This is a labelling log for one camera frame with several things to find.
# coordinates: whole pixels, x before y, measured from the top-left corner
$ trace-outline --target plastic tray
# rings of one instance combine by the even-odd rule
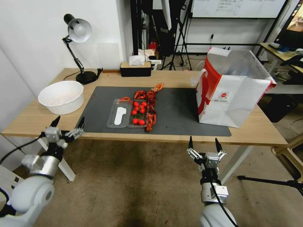
[[[141,104],[142,102],[147,102],[147,100],[134,99],[133,102],[138,102],[139,104]],[[118,107],[126,108],[126,114],[124,114],[122,116],[121,124],[115,125],[114,121],[115,121],[115,117],[116,117]],[[119,102],[119,99],[115,99],[113,101],[113,105],[112,105],[112,108],[111,108],[111,111],[110,111],[110,116],[108,118],[106,126],[108,128],[125,128],[125,127],[144,128],[144,127],[146,127],[146,125],[139,125],[139,124],[133,125],[133,116],[131,115],[131,112],[134,109],[135,109],[135,107],[133,106],[132,103]],[[139,119],[143,119],[145,122],[146,122],[146,111],[147,111],[147,109],[145,109],[145,113],[141,115],[141,118],[139,118]]]
[[[118,107],[126,108],[126,114],[122,116],[121,124],[115,125],[114,121],[116,118],[116,113]],[[113,102],[113,106],[110,111],[110,117],[108,118],[106,126],[108,128],[125,128],[128,125],[129,122],[129,116],[132,111],[132,104],[128,102],[119,102],[119,99],[115,99]]]

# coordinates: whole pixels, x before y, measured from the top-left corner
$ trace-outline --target gray desk mat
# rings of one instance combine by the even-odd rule
[[[80,119],[85,117],[85,132],[146,134],[144,128],[107,128],[114,99],[134,97],[146,87],[96,87]],[[150,134],[231,136],[225,126],[199,123],[195,90],[191,88],[163,88],[156,95],[157,122]]]

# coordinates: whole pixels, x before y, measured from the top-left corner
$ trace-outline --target crayfish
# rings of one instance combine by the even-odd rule
[[[139,97],[146,98],[147,96],[147,114],[146,114],[146,131],[150,132],[152,130],[152,126],[156,123],[157,113],[154,109],[156,104],[156,93],[163,88],[163,83],[157,84],[154,88],[152,88],[147,93],[145,91],[137,91],[135,93],[135,97],[139,99]]]
[[[120,102],[128,102],[130,104],[133,104],[133,101],[130,99],[130,97],[123,97],[123,98],[119,99],[116,104],[119,104]]]
[[[145,99],[146,98],[146,91],[137,91],[135,93],[134,99]]]

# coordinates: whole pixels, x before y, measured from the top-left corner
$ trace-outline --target black tissue box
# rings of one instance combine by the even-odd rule
[[[130,66],[128,62],[122,62],[120,71],[123,77],[147,77],[151,76],[152,66],[149,61],[146,61],[142,66]]]

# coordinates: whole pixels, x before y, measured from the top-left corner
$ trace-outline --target lamp base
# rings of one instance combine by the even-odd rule
[[[96,81],[97,79],[98,79],[97,75],[91,71],[84,72],[84,74],[79,73],[76,76],[76,81],[78,81],[81,84],[89,84],[91,82]]]

